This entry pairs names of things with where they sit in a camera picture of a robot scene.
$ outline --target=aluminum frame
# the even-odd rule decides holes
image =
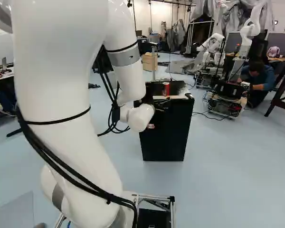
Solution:
[[[156,196],[156,195],[148,195],[148,194],[132,194],[134,197],[133,202],[136,204],[137,212],[139,212],[139,204],[143,201],[150,203],[150,200],[155,203],[150,203],[160,209],[163,209],[167,212],[170,212],[171,215],[171,228],[176,228],[175,222],[175,202],[171,200],[170,196]],[[168,202],[169,208],[162,207],[160,205],[161,202]],[[63,221],[67,219],[62,213],[59,214],[59,217],[55,223],[54,228],[61,228]]]

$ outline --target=black strap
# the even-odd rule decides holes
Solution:
[[[82,113],[79,113],[77,115],[65,118],[65,119],[61,119],[61,120],[53,120],[53,121],[46,121],[46,122],[34,122],[34,121],[25,121],[26,124],[30,124],[30,125],[51,125],[51,124],[59,124],[59,123],[63,123],[63,122],[67,122],[70,120],[74,120],[78,117],[81,117],[82,115],[88,113],[91,109],[91,106],[89,106],[88,109],[86,109],[85,111],[83,111]]]
[[[113,52],[124,51],[124,50],[126,50],[126,49],[128,49],[128,48],[133,47],[133,46],[134,46],[134,45],[136,45],[136,44],[137,44],[137,41],[136,41],[135,43],[133,43],[133,44],[131,44],[131,45],[129,45],[129,46],[127,46],[127,47],[125,47],[125,48],[122,48],[122,49],[117,49],[117,50],[107,50],[107,53],[113,53]]]

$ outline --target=black electronic device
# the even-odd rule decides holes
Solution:
[[[215,93],[221,97],[240,99],[245,88],[239,84],[219,80],[214,86]]]
[[[265,64],[268,63],[266,56],[268,41],[265,40],[267,31],[261,32],[257,36],[253,37],[251,47],[248,53],[249,60],[258,60],[261,59]]]

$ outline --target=dark hair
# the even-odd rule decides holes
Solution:
[[[249,71],[257,71],[261,73],[264,70],[264,62],[262,60],[250,61],[249,62]]]

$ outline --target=computer monitor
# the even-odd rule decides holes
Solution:
[[[285,33],[268,32],[266,39],[268,41],[267,50],[277,46],[280,48],[280,55],[285,57]]]
[[[225,53],[233,53],[237,44],[242,44],[242,37],[239,31],[231,31],[228,33],[225,44]]]

